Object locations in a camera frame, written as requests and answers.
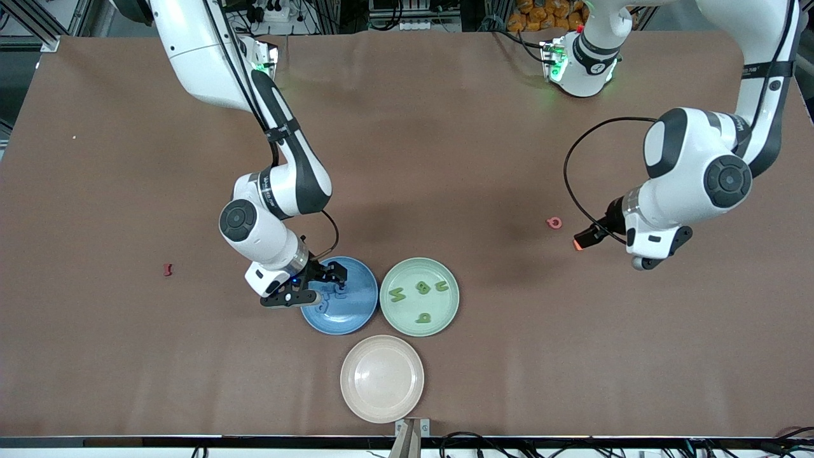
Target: black cable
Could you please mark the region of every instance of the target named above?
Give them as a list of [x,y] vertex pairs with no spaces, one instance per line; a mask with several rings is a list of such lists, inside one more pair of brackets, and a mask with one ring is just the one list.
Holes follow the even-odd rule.
[[6,27],[6,24],[8,24],[9,19],[11,19],[11,14],[6,13],[5,11],[0,11],[0,12],[3,13],[3,14],[0,15],[0,20],[3,18],[3,16],[6,17],[6,20],[3,21],[2,25],[0,25],[0,30],[3,30]]
[[516,36],[512,35],[511,33],[504,32],[502,30],[489,30],[489,32],[499,33],[500,35],[503,35],[503,36],[509,38],[511,41],[513,41],[515,43],[518,43],[518,44],[521,44],[521,45],[524,45],[524,46],[528,46],[530,48],[535,48],[535,49],[544,49],[544,48],[546,48],[546,46],[544,46],[544,45],[538,45],[537,43],[531,43],[531,42],[526,42],[524,40],[521,40],[521,39],[517,38]]
[[323,18],[324,20],[327,20],[327,21],[328,21],[328,22],[330,22],[331,24],[335,25],[337,28],[339,27],[339,23],[338,23],[338,22],[336,22],[335,20],[331,19],[331,17],[330,17],[329,15],[326,15],[325,13],[323,13],[323,12],[322,12],[322,10],[320,10],[320,9],[317,7],[317,5],[316,5],[316,4],[312,5],[312,7],[313,7],[313,9],[314,9],[314,10],[317,12],[317,15],[318,15],[319,17]]
[[451,438],[456,437],[456,436],[471,436],[471,437],[474,437],[474,438],[478,438],[481,441],[487,443],[491,448],[494,448],[495,450],[502,453],[504,456],[506,456],[506,458],[518,458],[517,456],[514,456],[511,453],[507,452],[505,450],[505,448],[495,444],[494,442],[490,441],[489,439],[485,438],[484,436],[481,436],[480,434],[477,434],[477,433],[470,433],[469,431],[457,431],[455,433],[447,434],[443,438],[441,438],[441,445],[440,445],[440,447],[438,447],[438,455],[440,456],[440,458],[447,458],[447,455],[446,455],[447,441],[450,440]]
[[649,16],[647,16],[647,19],[645,19],[644,24],[642,24],[642,25],[640,25],[640,26],[639,26],[639,30],[644,30],[644,29],[645,29],[645,27],[647,27],[647,25],[650,23],[650,20],[651,20],[651,19],[653,19],[653,16],[655,16],[655,15],[656,15],[656,11],[658,11],[658,10],[659,10],[659,8],[660,8],[660,7],[653,7],[653,12],[651,12],[651,13],[650,13],[650,15],[649,15]]
[[807,433],[808,431],[814,431],[814,426],[807,426],[805,428],[795,429],[794,431],[792,431],[792,432],[790,432],[788,434],[783,434],[782,436],[774,438],[774,440],[780,441],[780,440],[783,440],[783,439],[793,438],[794,436],[796,436],[798,434]]
[[[234,30],[232,30],[232,28],[229,26],[229,21],[226,19],[226,12],[223,11],[223,8],[221,8],[220,3],[217,4],[217,10],[221,12],[221,17],[223,18],[223,22],[224,22],[224,24],[226,24],[226,32],[229,35],[230,40],[232,41],[232,47],[234,48],[234,54],[239,57],[241,55],[241,52],[240,52],[240,47],[238,46],[238,39],[234,35]],[[209,9],[207,9],[207,13],[210,16],[212,15],[212,13],[210,12]],[[217,39],[218,39],[219,42],[221,42],[222,49],[224,50],[224,53],[225,53],[225,45],[223,43],[223,40],[221,40],[221,35],[220,34],[217,35]],[[230,65],[232,65],[231,64],[232,59],[229,57],[229,55],[225,55],[224,57],[226,58],[226,60],[229,60]],[[243,77],[246,78],[246,83],[248,83],[250,81],[249,80],[249,74],[246,71],[246,66],[243,65],[243,62],[240,63],[240,70],[243,72]],[[243,82],[240,80],[240,78],[238,78],[238,83],[241,86],[243,86]],[[261,116],[260,104],[257,103],[257,97],[255,96],[254,90],[249,88],[248,93],[251,96],[251,98],[247,99],[247,102],[249,103],[250,107],[252,108],[252,113],[255,114],[255,118],[257,119],[257,122],[260,124],[260,127],[263,128],[263,131],[265,132],[266,130],[268,130],[270,128],[270,126],[265,123],[265,119]]]
[[[229,68],[232,70],[232,75],[237,80],[238,86],[240,87],[241,92],[243,92],[243,97],[246,99],[246,103],[248,103],[249,108],[252,109],[252,114],[254,115],[257,122],[260,124],[260,127],[262,127],[263,130],[267,130],[268,127],[266,127],[265,122],[263,121],[263,118],[260,117],[260,114],[256,111],[256,106],[252,105],[252,99],[249,98],[248,92],[252,92],[252,91],[247,91],[246,90],[246,86],[243,84],[243,80],[241,80],[240,76],[238,75],[238,70],[234,67],[234,62],[232,62],[232,59],[229,57],[229,52],[226,50],[226,44],[223,42],[223,37],[221,36],[221,33],[217,29],[217,23],[215,22],[215,16],[212,14],[212,11],[209,9],[209,4],[208,4],[207,0],[201,0],[201,2],[203,2],[203,4],[204,4],[203,9],[206,11],[206,14],[207,14],[207,16],[209,18],[209,24],[215,30],[215,35],[217,36],[217,41],[221,45],[221,51],[223,51],[223,57],[224,57],[224,59],[226,59],[226,63],[229,64]],[[230,32],[229,35],[232,36],[233,35],[231,33],[232,28],[229,27],[229,20],[226,18],[226,13],[223,12],[223,9],[221,8],[220,4],[218,4],[217,8],[221,11],[221,14],[223,15],[223,20],[226,23],[226,28]],[[241,64],[240,67],[243,68],[244,72],[246,72],[246,69],[243,67],[242,64]]]
[[791,27],[791,18],[794,16],[794,2],[796,1],[797,0],[789,0],[788,4],[786,5],[786,24],[783,26],[783,34],[781,35],[780,42],[777,44],[777,49],[774,51],[774,56],[772,57],[772,60],[769,61],[768,68],[766,68],[766,78],[764,78],[763,87],[760,88],[760,97],[758,98],[758,105],[755,108],[755,117],[752,118],[751,125],[752,131],[755,130],[755,125],[758,123],[758,116],[760,115],[760,110],[763,108],[764,97],[766,96],[766,90],[768,89],[768,80],[772,79],[769,75],[772,74],[774,64],[777,63],[777,59],[780,57],[780,51],[783,50],[783,46],[786,44],[786,37],[788,37],[789,28]]
[[390,21],[384,27],[377,27],[373,24],[370,25],[370,28],[373,30],[380,30],[382,32],[387,32],[390,29],[396,27],[399,22],[401,22],[401,17],[404,14],[404,3],[403,0],[395,0],[397,2],[396,5],[393,5],[393,16],[390,18]]
[[537,62],[540,62],[542,64],[552,64],[552,65],[556,64],[556,62],[554,62],[551,59],[542,59],[542,58],[537,57],[536,55],[534,55],[532,50],[528,49],[528,46],[526,45],[526,41],[523,40],[523,35],[521,35],[519,31],[517,32],[517,38],[520,40],[520,44],[523,45],[523,49],[526,50],[526,52],[528,53],[528,55],[530,55],[532,57],[532,59],[534,59]]
[[593,448],[593,450],[596,450],[596,451],[598,451],[599,453],[602,453],[603,455],[604,455],[605,453],[607,453],[608,458],[628,458],[628,457],[627,457],[627,455],[625,455],[625,453],[624,453],[624,449],[623,449],[623,448],[620,448],[620,450],[622,451],[622,455],[620,455],[620,454],[618,454],[618,453],[614,452],[614,451],[613,451],[613,448],[611,448],[610,450],[608,450],[608,449],[606,449],[606,448],[594,447],[594,448]]
[[318,254],[316,257],[315,257],[315,258],[317,258],[317,259],[322,259],[322,258],[324,258],[325,256],[327,256],[328,254],[330,254],[332,251],[334,251],[334,248],[336,248],[336,245],[338,245],[338,244],[339,244],[339,226],[337,226],[337,225],[336,225],[336,221],[334,221],[334,219],[330,217],[330,215],[328,214],[328,212],[326,212],[325,210],[323,210],[323,211],[322,211],[322,214],[324,214],[324,215],[325,215],[325,218],[328,218],[328,221],[330,221],[330,223],[331,223],[331,224],[334,226],[334,234],[335,234],[335,237],[334,237],[334,244],[333,244],[333,245],[331,245],[331,246],[330,246],[330,248],[328,248],[327,250],[323,251],[322,253],[319,253],[319,254]]
[[599,223],[599,221],[597,221],[597,220],[596,220],[596,218],[594,218],[593,216],[591,216],[591,214],[589,214],[589,213],[588,213],[588,211],[587,211],[587,210],[585,210],[585,208],[583,208],[583,206],[582,206],[582,205],[580,205],[580,202],[579,202],[579,201],[576,199],[576,196],[574,196],[574,192],[571,190],[571,184],[568,182],[568,161],[571,159],[571,154],[574,152],[574,150],[576,149],[577,145],[579,145],[579,144],[580,144],[580,142],[581,142],[582,140],[584,140],[584,139],[585,139],[585,137],[589,136],[589,135],[590,135],[592,132],[594,132],[596,129],[599,129],[600,127],[604,126],[605,124],[610,124],[611,122],[617,122],[617,121],[645,121],[645,122],[656,122],[657,120],[655,120],[655,119],[654,119],[654,118],[652,118],[652,117],[633,117],[633,116],[625,116],[625,117],[612,117],[611,119],[606,119],[606,120],[604,120],[604,121],[600,122],[599,124],[595,125],[594,127],[591,127],[590,129],[588,129],[587,131],[585,131],[585,133],[584,133],[584,134],[582,134],[582,135],[581,135],[581,136],[580,136],[580,137],[579,137],[579,138],[578,138],[578,139],[577,139],[577,140],[574,142],[574,144],[573,144],[573,145],[571,145],[571,149],[569,149],[569,150],[568,150],[568,154],[566,154],[566,155],[565,155],[565,161],[562,163],[562,178],[565,180],[565,188],[568,190],[568,195],[569,195],[569,196],[571,196],[571,200],[573,200],[573,201],[574,201],[574,205],[576,205],[576,208],[577,208],[577,209],[579,209],[579,210],[580,210],[580,212],[582,212],[582,214],[583,214],[583,215],[585,215],[585,217],[586,217],[587,219],[591,220],[591,222],[592,222],[593,224],[596,224],[596,225],[597,225],[597,227],[599,227],[600,229],[602,229],[602,230],[603,230],[603,231],[604,231],[604,232],[605,232],[607,235],[609,235],[609,236],[613,237],[613,238],[614,238],[616,241],[618,241],[618,242],[620,242],[620,243],[622,243],[622,244],[627,244],[627,242],[625,242],[625,241],[624,241],[624,240],[622,240],[622,239],[621,239],[619,236],[617,236],[616,234],[614,234],[613,232],[611,232],[611,231],[610,231],[610,230],[609,230],[607,227],[604,227],[602,224],[600,224],[600,223]]
[[726,453],[727,455],[729,455],[729,458],[741,458],[740,456],[737,456],[734,453],[732,453],[727,447],[724,447],[724,445],[721,443],[718,444],[718,448],[723,450],[724,453]]
[[689,442],[687,442],[687,443],[688,443],[688,449],[687,449],[687,450],[685,450],[685,449],[683,449],[683,448],[679,448],[679,449],[678,449],[678,452],[679,452],[679,453],[681,454],[681,456],[683,456],[684,458],[696,458],[696,456],[698,456],[698,454],[694,453],[694,451],[691,451],[691,450],[689,449]]
[[201,448],[203,448],[203,453],[204,453],[203,456],[201,456],[201,458],[208,458],[209,457],[209,449],[206,448],[206,447],[203,447],[203,446],[197,446],[192,451],[192,456],[190,456],[190,458],[197,458],[198,457],[198,450],[200,450]]
[[317,28],[317,30],[316,30],[316,31],[317,31],[317,32],[319,32],[319,34],[320,34],[320,35],[324,35],[324,33],[322,33],[322,26],[321,26],[321,25],[320,25],[320,24],[317,22],[317,20],[315,20],[315,19],[313,18],[313,13],[311,12],[311,8],[310,8],[310,7],[308,7],[308,6],[306,6],[305,8],[307,8],[307,9],[308,9],[308,15],[309,15],[309,16],[311,16],[311,21],[313,22],[314,27],[316,27],[316,28]]
[[243,27],[232,27],[232,29],[234,29],[237,33],[244,33],[252,38],[256,37],[256,35],[252,33],[252,25],[249,24],[244,14],[242,14],[240,11],[230,11],[230,14],[230,16],[227,16],[229,18],[229,26],[232,25],[232,20],[235,17],[239,17],[243,22]]

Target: brown table surface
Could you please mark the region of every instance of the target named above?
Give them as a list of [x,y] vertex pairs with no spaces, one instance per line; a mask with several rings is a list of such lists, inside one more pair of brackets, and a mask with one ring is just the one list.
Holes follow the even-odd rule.
[[[282,53],[278,83],[333,179],[335,253],[379,280],[432,257],[461,285],[447,329],[405,338],[427,372],[413,414],[437,434],[814,423],[814,129],[799,90],[749,200],[640,273],[613,241],[571,247],[587,222],[565,152],[608,117],[733,110],[742,57],[710,33],[634,33],[623,53],[591,99],[486,33],[295,37]],[[645,179],[646,128],[608,126],[575,154],[593,212]],[[398,332],[379,312],[331,337],[260,307],[218,233],[234,180],[268,162],[252,116],[190,97],[157,39],[66,37],[43,55],[0,164],[0,434],[392,433],[351,413],[339,369],[361,339]],[[321,216],[290,227],[314,251],[332,241]]]

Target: robotic arm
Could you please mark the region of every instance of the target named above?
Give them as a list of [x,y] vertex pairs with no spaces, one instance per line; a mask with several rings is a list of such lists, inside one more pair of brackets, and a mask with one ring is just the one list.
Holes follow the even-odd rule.
[[[238,178],[221,212],[224,239],[252,261],[246,281],[264,306],[320,302],[308,283],[333,282],[341,288],[347,270],[336,262],[320,265],[282,223],[322,211],[331,185],[272,79],[277,48],[237,37],[219,0],[152,0],[151,9],[184,89],[203,102],[251,112],[275,153],[275,161],[264,170]],[[278,149],[286,158],[283,165],[276,164]]]
[[[582,249],[599,243],[610,231],[625,234],[627,251],[638,270],[652,269],[672,256],[692,236],[689,224],[740,205],[751,191],[752,179],[780,152],[781,114],[801,29],[797,0],[696,1],[701,12],[729,32],[743,52],[745,65],[735,113],[696,108],[664,113],[645,136],[644,159],[650,179],[612,201],[598,224],[574,236],[575,246]],[[611,23],[626,24],[626,15],[622,8],[621,20]],[[593,14],[585,25],[586,33],[592,20]],[[629,26],[621,30],[626,35]],[[618,52],[618,36],[591,43]],[[578,53],[580,37],[575,41],[572,49]],[[567,84],[575,82],[563,89],[571,92],[590,87],[580,92],[587,95],[601,89],[595,83],[598,80],[591,79],[600,75],[583,75],[579,80],[584,68],[574,65],[568,69],[572,73],[564,73],[562,79]]]

